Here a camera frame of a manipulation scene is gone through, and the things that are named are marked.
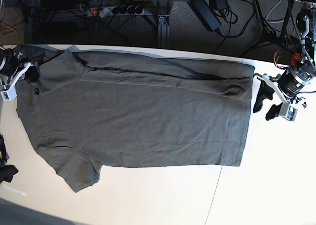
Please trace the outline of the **robot arm with left gripper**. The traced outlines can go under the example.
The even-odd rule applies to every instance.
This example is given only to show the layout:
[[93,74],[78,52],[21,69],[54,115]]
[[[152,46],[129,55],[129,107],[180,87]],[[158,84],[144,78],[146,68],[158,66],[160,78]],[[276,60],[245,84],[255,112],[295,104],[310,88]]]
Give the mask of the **robot arm with left gripper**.
[[[301,10],[293,17],[295,2],[301,4]],[[287,0],[287,20],[293,24],[301,49],[301,59],[307,67],[316,70],[316,0]]]

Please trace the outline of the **robot arm with right gripper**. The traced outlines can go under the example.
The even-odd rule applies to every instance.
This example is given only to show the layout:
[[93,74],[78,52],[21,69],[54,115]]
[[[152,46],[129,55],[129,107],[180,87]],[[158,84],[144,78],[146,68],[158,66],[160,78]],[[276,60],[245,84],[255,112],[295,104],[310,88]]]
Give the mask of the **robot arm with right gripper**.
[[18,34],[17,30],[13,26],[5,23],[4,0],[0,0],[0,8],[2,9],[2,19],[0,20],[0,34],[3,36],[9,36],[9,35],[15,34],[17,37],[16,46],[18,46],[20,44],[20,35]]

